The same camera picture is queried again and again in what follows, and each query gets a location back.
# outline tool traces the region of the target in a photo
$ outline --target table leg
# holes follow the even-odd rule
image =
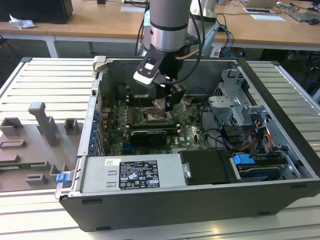
[[[55,38],[53,36],[48,36],[45,38],[46,45],[48,47],[50,57],[51,58],[58,58],[58,52],[55,46]]]
[[[95,53],[94,43],[92,41],[89,41],[88,43],[89,43],[90,53],[94,54]]]

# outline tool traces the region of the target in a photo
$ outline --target blue drive bracket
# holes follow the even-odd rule
[[[70,173],[60,173],[56,176],[55,182],[57,184],[68,184]]]
[[[233,161],[236,165],[256,163],[255,160],[249,157],[249,154],[237,154],[233,157]]]

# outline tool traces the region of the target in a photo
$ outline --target motherboard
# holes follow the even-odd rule
[[[110,99],[102,108],[107,156],[177,154],[209,149],[199,124],[203,103],[183,99],[170,112],[158,111],[143,98]]]

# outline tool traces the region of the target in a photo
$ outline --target circuit board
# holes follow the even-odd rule
[[[127,101],[111,101],[104,112],[104,143],[107,156],[176,154],[183,150],[209,149],[209,143],[197,120],[201,103],[182,100],[168,113],[152,106],[130,106]],[[134,145],[137,132],[165,132],[160,145]]]

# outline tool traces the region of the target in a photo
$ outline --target power supply label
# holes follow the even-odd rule
[[[159,187],[160,179],[156,160],[120,162],[119,188],[121,190]]]

